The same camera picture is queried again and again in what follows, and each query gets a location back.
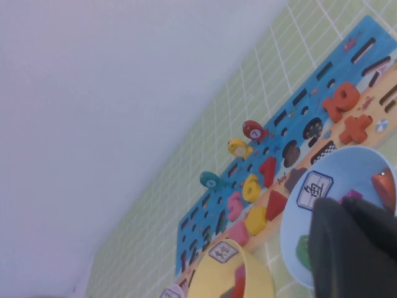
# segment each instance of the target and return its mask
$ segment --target yellow fish toy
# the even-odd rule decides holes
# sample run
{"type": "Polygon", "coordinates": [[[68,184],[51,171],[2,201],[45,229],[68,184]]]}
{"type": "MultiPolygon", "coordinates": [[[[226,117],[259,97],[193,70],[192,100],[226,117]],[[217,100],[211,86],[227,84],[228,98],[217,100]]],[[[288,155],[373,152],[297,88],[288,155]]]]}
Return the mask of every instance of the yellow fish toy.
{"type": "Polygon", "coordinates": [[[228,150],[235,157],[242,157],[245,160],[252,152],[254,152],[253,147],[248,146],[246,142],[239,138],[232,138],[228,142],[228,150]]]}

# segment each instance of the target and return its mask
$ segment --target small printed picture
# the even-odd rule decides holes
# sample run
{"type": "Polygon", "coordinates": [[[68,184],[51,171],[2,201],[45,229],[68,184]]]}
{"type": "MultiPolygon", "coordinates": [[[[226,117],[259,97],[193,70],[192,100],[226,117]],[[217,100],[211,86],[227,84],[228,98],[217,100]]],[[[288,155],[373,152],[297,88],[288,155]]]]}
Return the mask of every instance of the small printed picture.
{"type": "Polygon", "coordinates": [[[238,254],[238,250],[231,246],[229,243],[221,241],[217,243],[213,248],[211,248],[208,253],[219,263],[226,263],[230,260],[230,258],[238,254]]]}
{"type": "Polygon", "coordinates": [[[333,178],[328,175],[317,171],[308,173],[298,195],[298,207],[313,210],[315,200],[326,197],[333,183],[333,178]]]}
{"type": "Polygon", "coordinates": [[[161,293],[160,298],[181,298],[181,295],[175,293],[173,290],[165,289],[161,293]]]}

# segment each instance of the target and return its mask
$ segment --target green tile floor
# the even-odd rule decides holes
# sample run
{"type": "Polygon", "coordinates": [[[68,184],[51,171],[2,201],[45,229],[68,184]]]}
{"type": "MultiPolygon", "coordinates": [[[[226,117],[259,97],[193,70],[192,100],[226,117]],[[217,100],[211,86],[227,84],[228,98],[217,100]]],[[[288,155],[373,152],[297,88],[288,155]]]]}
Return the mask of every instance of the green tile floor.
{"type": "MultiPolygon", "coordinates": [[[[86,297],[156,298],[174,282],[177,224],[204,193],[203,170],[221,173],[230,137],[246,119],[266,123],[333,48],[370,14],[396,37],[397,1],[291,0],[229,78],[162,170],[96,254],[86,297]]],[[[397,136],[379,150],[397,165],[397,136]]],[[[312,297],[288,273],[279,233],[255,255],[277,297],[312,297]]]]}

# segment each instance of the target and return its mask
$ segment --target red triangle piece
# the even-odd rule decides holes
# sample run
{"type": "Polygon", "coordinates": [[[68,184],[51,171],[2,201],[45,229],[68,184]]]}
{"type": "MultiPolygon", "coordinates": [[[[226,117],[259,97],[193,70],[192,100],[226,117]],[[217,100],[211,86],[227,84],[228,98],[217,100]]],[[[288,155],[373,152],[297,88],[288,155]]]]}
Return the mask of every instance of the red triangle piece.
{"type": "Polygon", "coordinates": [[[274,220],[283,212],[288,199],[278,191],[270,191],[269,202],[267,203],[266,219],[274,220]]]}

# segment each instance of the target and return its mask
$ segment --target pink number 5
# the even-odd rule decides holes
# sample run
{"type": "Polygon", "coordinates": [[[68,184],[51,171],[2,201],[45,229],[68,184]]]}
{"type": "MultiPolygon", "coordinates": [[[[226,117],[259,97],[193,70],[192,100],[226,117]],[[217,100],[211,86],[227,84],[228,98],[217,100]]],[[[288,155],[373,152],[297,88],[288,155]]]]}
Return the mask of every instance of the pink number 5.
{"type": "Polygon", "coordinates": [[[235,221],[243,211],[243,203],[240,201],[241,194],[238,191],[232,193],[228,199],[228,219],[235,221]]]}

